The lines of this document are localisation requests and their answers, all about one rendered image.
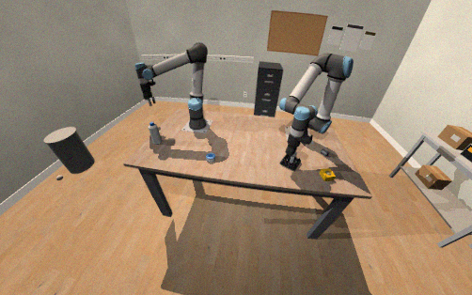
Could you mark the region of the white bottle with blue cap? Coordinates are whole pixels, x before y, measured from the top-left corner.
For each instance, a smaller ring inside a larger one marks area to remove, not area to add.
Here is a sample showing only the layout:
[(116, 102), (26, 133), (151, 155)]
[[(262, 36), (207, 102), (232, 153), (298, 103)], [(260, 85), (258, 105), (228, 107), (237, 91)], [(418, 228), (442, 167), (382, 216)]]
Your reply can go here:
[(161, 136), (159, 134), (158, 126), (156, 124), (154, 124), (154, 122), (150, 123), (149, 133), (150, 133), (150, 136), (151, 136), (151, 139), (152, 139), (154, 145), (158, 145), (158, 144), (162, 143), (162, 139), (161, 139)]

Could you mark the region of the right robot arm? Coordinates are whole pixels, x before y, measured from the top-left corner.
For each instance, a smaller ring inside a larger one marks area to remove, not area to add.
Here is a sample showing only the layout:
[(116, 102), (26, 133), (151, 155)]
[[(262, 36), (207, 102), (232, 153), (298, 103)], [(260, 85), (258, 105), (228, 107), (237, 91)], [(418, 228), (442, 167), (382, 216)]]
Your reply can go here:
[(200, 43), (186, 50), (185, 53), (171, 57), (154, 66), (153, 65), (146, 66), (145, 63), (135, 64), (135, 70), (136, 70), (138, 79), (145, 78), (146, 80), (151, 80), (152, 78), (156, 76), (159, 76), (170, 70), (176, 69), (185, 64), (194, 63), (192, 92), (190, 93), (191, 100), (188, 101), (189, 115), (190, 115), (189, 127), (193, 130), (201, 130), (206, 127), (206, 121), (202, 113), (202, 105), (203, 105), (202, 83), (203, 83), (204, 64), (206, 63), (206, 60), (207, 60), (208, 50), (205, 44), (200, 44)]

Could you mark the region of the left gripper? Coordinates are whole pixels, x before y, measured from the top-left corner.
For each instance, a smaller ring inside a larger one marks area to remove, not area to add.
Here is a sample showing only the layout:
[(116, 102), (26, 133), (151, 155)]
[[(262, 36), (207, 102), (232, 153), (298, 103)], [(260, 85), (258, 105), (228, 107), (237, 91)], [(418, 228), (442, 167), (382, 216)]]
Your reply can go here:
[[(291, 127), (291, 131), (290, 131), (290, 134), (289, 134), (289, 138), (288, 138), (288, 146), (287, 146), (287, 149), (286, 149), (286, 153), (291, 155), (291, 158), (290, 158), (290, 163), (293, 163), (295, 158), (296, 157), (295, 155), (297, 154), (296, 149), (297, 147), (300, 146), (300, 143), (304, 143), (304, 144), (310, 144), (311, 141), (312, 141), (312, 136), (309, 136), (309, 135), (306, 135), (304, 134), (305, 131), (302, 131), (302, 132), (299, 132), (299, 131), (296, 131), (294, 130), (292, 127)], [(303, 137), (302, 137), (303, 136)], [(302, 137), (302, 138), (301, 138)]]

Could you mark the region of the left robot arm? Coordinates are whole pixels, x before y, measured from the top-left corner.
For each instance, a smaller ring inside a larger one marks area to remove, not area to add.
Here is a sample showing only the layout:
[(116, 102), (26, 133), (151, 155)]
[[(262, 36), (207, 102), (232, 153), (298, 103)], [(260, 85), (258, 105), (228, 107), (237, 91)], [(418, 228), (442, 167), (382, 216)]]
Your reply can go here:
[[(305, 131), (304, 134), (307, 134), (307, 128), (319, 133), (325, 133), (328, 130), (332, 122), (330, 113), (341, 83), (350, 77), (353, 64), (352, 58), (337, 54), (321, 54), (310, 62), (307, 72), (290, 96), (282, 99), (279, 104), (281, 110), (294, 115), (291, 124), (294, 130)], [(306, 106), (299, 102), (318, 74), (320, 75), (322, 72), (328, 73), (328, 82), (318, 111), (313, 105)]]

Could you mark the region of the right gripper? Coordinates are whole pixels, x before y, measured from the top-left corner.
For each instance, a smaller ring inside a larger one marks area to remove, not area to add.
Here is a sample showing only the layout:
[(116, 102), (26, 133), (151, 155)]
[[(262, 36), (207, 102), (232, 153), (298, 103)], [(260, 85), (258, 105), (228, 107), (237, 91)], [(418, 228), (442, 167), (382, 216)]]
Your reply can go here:
[(141, 86), (141, 90), (143, 92), (144, 99), (146, 101), (149, 101), (149, 106), (152, 106), (150, 98), (152, 98), (153, 103), (156, 103), (156, 102), (155, 102), (154, 96), (152, 96), (152, 93), (150, 92), (150, 86), (156, 85), (155, 82), (153, 82), (153, 79), (151, 79), (152, 81), (149, 82), (149, 80), (146, 80), (145, 78), (138, 79), (138, 80)]

